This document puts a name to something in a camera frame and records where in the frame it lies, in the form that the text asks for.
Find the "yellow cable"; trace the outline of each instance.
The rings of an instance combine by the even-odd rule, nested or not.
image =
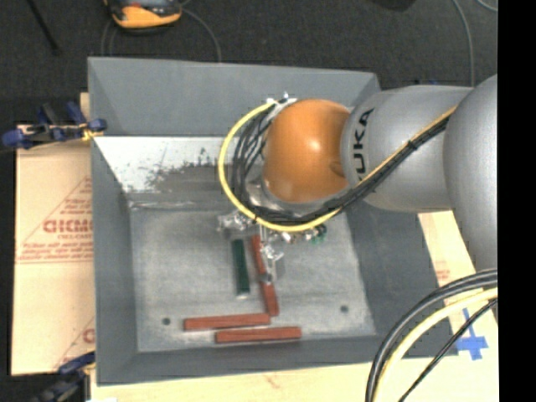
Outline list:
[[[389,377],[393,366],[399,362],[406,352],[413,346],[415,341],[417,341],[426,331],[434,327],[438,322],[444,318],[451,315],[453,312],[459,312],[463,308],[470,306],[471,304],[483,301],[489,301],[493,298],[496,298],[498,294],[498,289],[495,287],[493,289],[488,289],[486,291],[479,292],[475,295],[467,296],[462,298],[459,301],[453,302],[446,307],[441,308],[434,314],[428,316],[423,322],[417,325],[408,335],[400,342],[399,346],[393,351],[385,362],[384,367],[378,378],[378,385],[376,392],[373,397],[373,402],[381,400],[381,392],[385,386],[385,381]]]
[[[333,210],[332,212],[329,212],[327,214],[324,214],[323,216],[320,216],[317,219],[312,220],[311,222],[307,222],[306,224],[295,224],[295,225],[280,225],[280,224],[273,224],[271,222],[268,222],[267,220],[262,219],[261,217],[257,216],[255,213],[253,213],[251,210],[246,208],[233,194],[231,188],[229,187],[229,184],[227,183],[227,177],[225,177],[225,156],[227,155],[227,150],[229,149],[229,145],[231,141],[233,140],[233,137],[238,132],[238,130],[250,119],[253,119],[255,116],[259,115],[262,111],[265,111],[270,106],[273,105],[273,102],[268,102],[262,106],[257,107],[256,109],[250,111],[246,115],[242,116],[242,118],[236,122],[236,124],[230,129],[229,133],[227,134],[227,137],[224,139],[224,142],[222,144],[222,147],[219,151],[219,158],[218,158],[218,176],[219,176],[219,182],[221,183],[221,186],[225,192],[225,195],[229,198],[230,202],[233,203],[233,205],[245,216],[247,216],[250,219],[253,219],[256,223],[261,224],[262,226],[265,226],[268,229],[273,229],[275,231],[280,232],[299,232],[304,231],[307,229],[314,228],[315,226],[318,226],[319,224],[323,224],[328,219],[330,219],[332,216],[337,214],[340,209]]]
[[[333,211],[323,214],[322,216],[307,222],[305,224],[294,224],[294,225],[280,225],[280,224],[273,224],[271,222],[268,222],[267,220],[262,219],[260,216],[257,216],[255,213],[253,213],[251,210],[249,210],[247,207],[245,207],[233,194],[233,191],[229,187],[229,184],[227,183],[227,177],[225,177],[225,156],[227,155],[227,151],[229,149],[229,145],[231,141],[233,140],[233,137],[238,132],[238,130],[245,125],[249,120],[253,119],[255,116],[259,115],[262,111],[265,111],[270,106],[273,105],[273,102],[267,102],[266,104],[257,107],[256,109],[253,109],[246,115],[242,116],[242,118],[239,119],[236,124],[230,129],[230,131],[227,134],[227,137],[224,139],[224,142],[222,144],[222,147],[219,151],[219,158],[218,158],[218,175],[219,175],[219,182],[225,192],[225,195],[229,198],[230,202],[233,203],[233,205],[245,216],[247,216],[250,219],[253,219],[258,224],[261,224],[262,226],[265,226],[268,229],[273,229],[275,231],[280,232],[300,232],[305,231],[308,229],[312,229],[315,226],[318,226],[319,224],[323,224],[324,222],[328,221],[330,218],[332,218],[335,214],[337,214],[339,211],[341,211],[341,207],[338,207],[334,209]],[[391,153],[387,158],[384,159],[384,161],[378,165],[371,173],[369,173],[363,180],[361,180],[357,185],[355,185],[354,188],[357,188],[361,183],[364,183],[369,178],[371,178],[375,173],[380,171],[384,165],[387,164],[388,161],[392,159],[394,155],[396,155],[400,150],[402,150],[404,147],[406,147],[409,143],[414,141],[418,136],[420,136],[423,132],[431,129],[435,124],[443,121],[448,116],[450,116],[456,107],[452,107],[445,113],[443,113],[441,116],[439,116],[437,119],[435,119],[431,124],[424,127],[422,130],[420,130],[417,134],[415,134],[413,137],[411,137],[405,144],[403,144],[401,147],[399,147],[395,152]]]

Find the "wooden stick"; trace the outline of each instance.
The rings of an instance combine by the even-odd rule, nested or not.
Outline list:
[[[227,327],[259,326],[268,325],[270,321],[270,315],[265,312],[232,316],[190,317],[184,319],[183,329],[185,331],[200,331]]]
[[[255,265],[259,276],[266,274],[266,267],[262,256],[260,254],[260,235],[253,235],[251,237],[251,247],[253,248],[253,256],[255,258]],[[265,307],[268,314],[271,316],[279,316],[279,303],[277,302],[276,288],[273,283],[260,281],[260,289],[262,291],[262,297],[265,300]]]
[[[250,343],[281,341],[302,337],[300,327],[267,327],[263,329],[233,329],[216,332],[217,343]]]

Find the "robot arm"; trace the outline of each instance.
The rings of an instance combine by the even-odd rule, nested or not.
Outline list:
[[[497,76],[475,89],[382,91],[352,110],[309,99],[262,111],[243,118],[253,122],[227,186],[248,218],[298,232],[356,198],[410,213],[452,209],[476,268],[497,266]]]

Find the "orange device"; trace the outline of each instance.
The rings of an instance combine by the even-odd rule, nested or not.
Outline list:
[[[175,23],[182,8],[177,0],[103,0],[113,20],[132,31],[160,28]]]

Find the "black floor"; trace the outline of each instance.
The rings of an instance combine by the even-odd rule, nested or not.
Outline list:
[[[0,133],[33,120],[45,101],[62,106],[85,91],[89,55],[216,60],[204,24],[224,62],[371,71],[383,89],[476,85],[497,73],[498,12],[477,0],[191,0],[177,25],[153,36],[106,30],[101,0],[33,1],[62,53],[53,54],[27,0],[0,0]],[[12,153],[0,152],[0,211],[0,400],[19,402],[53,378],[8,377]]]

